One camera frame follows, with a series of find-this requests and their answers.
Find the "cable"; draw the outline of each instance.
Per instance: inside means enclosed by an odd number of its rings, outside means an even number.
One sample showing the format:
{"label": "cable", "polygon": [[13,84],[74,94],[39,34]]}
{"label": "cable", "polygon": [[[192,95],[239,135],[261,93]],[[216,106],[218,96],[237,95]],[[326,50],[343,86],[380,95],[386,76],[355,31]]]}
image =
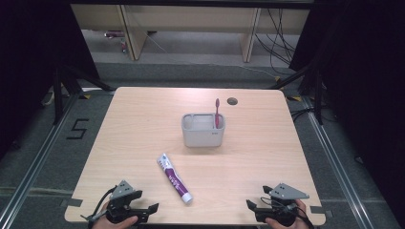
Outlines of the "cable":
{"label": "cable", "polygon": [[[321,105],[321,109],[328,109],[329,108],[329,106],[328,105]],[[297,119],[298,119],[298,117],[299,116],[301,116],[301,115],[303,115],[303,114],[305,114],[305,113],[310,113],[310,112],[314,112],[315,111],[315,108],[314,107],[308,107],[308,108],[306,108],[306,109],[303,109],[303,110],[299,110],[299,111],[292,111],[292,112],[290,112],[291,113],[291,117],[294,117],[293,118],[293,122],[295,122]]]}
{"label": "cable", "polygon": [[[278,35],[279,35],[279,31],[278,31],[278,28],[277,28],[277,26],[276,26],[276,23],[274,22],[273,17],[271,16],[270,10],[267,9],[267,11],[268,11],[268,14],[269,14],[269,16],[270,16],[270,18],[271,18],[271,21],[273,22],[274,28],[275,28],[276,31],[277,31],[277,32],[276,32],[276,37],[274,38],[274,41],[277,42],[277,37],[278,37]],[[272,49],[272,50],[274,50],[274,44],[275,44],[275,42],[274,42],[273,45],[271,46],[271,49]],[[271,60],[271,56],[270,56],[270,65],[271,65],[271,68],[274,70],[274,68],[273,68],[273,62],[272,62],[272,60]]]}
{"label": "cable", "polygon": [[273,25],[274,25],[274,28],[275,28],[276,31],[277,31],[277,34],[279,34],[280,39],[283,41],[283,45],[284,45],[283,47],[284,47],[286,50],[289,50],[289,49],[287,48],[287,46],[289,46],[290,48],[292,48],[292,49],[295,51],[295,48],[292,47],[292,46],[289,44],[289,42],[286,41],[286,39],[284,39],[283,21],[282,21],[282,18],[283,18],[283,9],[279,9],[279,27],[277,27],[277,25],[275,24],[274,19],[273,19],[273,17],[271,16],[271,12],[270,12],[269,9],[267,9],[267,12],[268,12],[268,15],[269,15],[270,18],[271,18],[271,21],[273,22]]}
{"label": "cable", "polygon": [[91,229],[91,228],[93,227],[93,224],[95,223],[94,220],[93,220],[93,217],[97,214],[98,208],[101,206],[101,203],[104,201],[105,198],[107,198],[107,196],[108,196],[109,194],[112,194],[112,193],[116,190],[116,188],[117,188],[117,186],[115,186],[114,188],[108,190],[107,193],[105,193],[104,196],[102,196],[101,200],[98,202],[97,207],[95,208],[95,211],[94,211],[90,216],[88,216],[88,217],[86,218],[86,217],[84,217],[84,216],[81,215],[83,218],[85,218],[86,220],[89,221],[89,224],[87,225],[87,227],[88,227],[89,229]]}
{"label": "cable", "polygon": [[282,61],[285,62],[286,64],[289,64],[289,61],[288,61],[287,59],[285,59],[281,54],[279,54],[279,53],[275,52],[274,50],[272,50],[271,48],[269,48],[269,47],[265,44],[265,42],[263,42],[263,41],[259,38],[259,36],[258,36],[257,34],[255,34],[255,36],[256,36],[257,40],[259,41],[259,43],[262,45],[262,47],[263,47],[267,52],[269,52],[269,53],[272,54],[272,55],[275,55],[277,58],[279,58],[280,60],[282,60]]}
{"label": "cable", "polygon": [[280,48],[287,49],[287,50],[289,50],[289,51],[291,51],[291,52],[295,52],[295,48],[292,47],[289,43],[287,43],[287,41],[286,41],[286,44],[289,45],[289,47],[286,47],[286,46],[284,46],[284,45],[280,45],[280,44],[277,43],[275,40],[273,40],[270,36],[268,36],[268,33],[266,34],[266,37],[267,37],[272,43],[276,43],[276,46],[278,46],[278,47],[280,47]]}
{"label": "cable", "polygon": [[297,205],[294,205],[298,211],[301,211],[304,216],[301,216],[300,214],[297,214],[295,212],[293,212],[291,209],[288,209],[288,207],[280,202],[278,202],[277,200],[271,199],[271,198],[263,198],[261,197],[260,200],[264,203],[267,204],[269,206],[271,206],[271,208],[282,208],[284,212],[289,213],[294,215],[295,217],[301,219],[307,226],[309,229],[314,229],[312,222],[309,220],[307,213],[302,210],[301,208],[297,207]]}
{"label": "cable", "polygon": [[283,20],[283,9],[279,9],[279,25],[280,25],[280,26],[279,26],[279,34],[280,34],[281,40],[283,41],[284,48],[285,48],[285,51],[286,51],[286,55],[287,55],[287,57],[288,57],[288,60],[291,61],[292,55],[291,55],[291,53],[289,53],[289,50],[288,50],[287,45],[286,45],[287,41],[286,41],[286,39],[284,39],[283,22],[282,22],[282,20]]}
{"label": "cable", "polygon": [[[258,34],[257,33],[255,33],[255,35],[256,35],[256,37],[258,38],[258,40],[260,40],[260,38],[259,38],[259,36],[258,36]],[[288,47],[285,47],[284,45],[280,45],[280,44],[278,44],[277,42],[275,42],[273,39],[271,39],[271,37],[269,37],[268,36],[268,34],[266,34],[266,37],[271,41],[271,43],[275,43],[275,45],[276,46],[278,46],[278,47],[280,47],[280,48],[283,48],[283,49],[288,49],[289,51],[291,51],[291,52],[295,52],[295,49],[293,49],[293,48],[288,48]],[[268,51],[268,52],[273,52],[266,44],[265,44],[265,42],[263,42],[263,41],[259,41],[259,42],[261,42],[265,47],[265,49],[266,49],[266,51]]]}

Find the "white cap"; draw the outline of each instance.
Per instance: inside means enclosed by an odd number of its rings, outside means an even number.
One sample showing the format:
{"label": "white cap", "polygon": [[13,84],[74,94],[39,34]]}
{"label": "white cap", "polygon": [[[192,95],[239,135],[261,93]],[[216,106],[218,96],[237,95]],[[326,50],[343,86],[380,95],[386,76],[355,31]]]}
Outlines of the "white cap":
{"label": "white cap", "polygon": [[191,202],[191,200],[193,200],[193,197],[191,196],[190,193],[186,193],[186,194],[182,195],[181,199],[185,203],[189,203],[189,202]]}

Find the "toothbrush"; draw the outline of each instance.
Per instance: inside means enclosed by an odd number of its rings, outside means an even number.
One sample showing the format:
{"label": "toothbrush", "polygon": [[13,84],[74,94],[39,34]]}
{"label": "toothbrush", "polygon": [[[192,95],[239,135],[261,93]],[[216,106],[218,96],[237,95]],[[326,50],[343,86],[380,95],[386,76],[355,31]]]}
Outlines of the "toothbrush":
{"label": "toothbrush", "polygon": [[217,101],[215,102],[215,106],[217,107],[217,112],[215,113],[215,127],[218,129],[220,126],[220,116],[218,115],[218,108],[220,107],[220,99],[217,98]]}

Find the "white container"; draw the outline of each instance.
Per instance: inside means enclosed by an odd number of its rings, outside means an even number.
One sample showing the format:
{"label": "white container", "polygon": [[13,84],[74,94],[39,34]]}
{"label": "white container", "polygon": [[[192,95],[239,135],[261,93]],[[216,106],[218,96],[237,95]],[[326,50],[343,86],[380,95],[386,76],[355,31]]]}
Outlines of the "white container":
{"label": "white container", "polygon": [[185,114],[181,119],[184,145],[188,147],[215,147],[223,143],[225,118],[219,114],[218,128],[215,113]]}

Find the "toothpaste tube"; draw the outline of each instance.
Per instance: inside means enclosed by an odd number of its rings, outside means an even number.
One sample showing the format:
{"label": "toothpaste tube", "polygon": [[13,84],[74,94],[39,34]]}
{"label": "toothpaste tube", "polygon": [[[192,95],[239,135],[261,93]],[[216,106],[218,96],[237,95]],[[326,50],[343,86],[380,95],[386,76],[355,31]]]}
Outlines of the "toothpaste tube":
{"label": "toothpaste tube", "polygon": [[184,201],[185,203],[191,202],[193,197],[185,188],[184,184],[182,183],[181,179],[176,173],[175,168],[172,165],[172,162],[170,162],[169,157],[167,157],[166,154],[163,154],[158,158],[158,165],[160,165],[160,167],[166,173],[170,182],[172,182],[173,186],[181,196],[182,201]]}

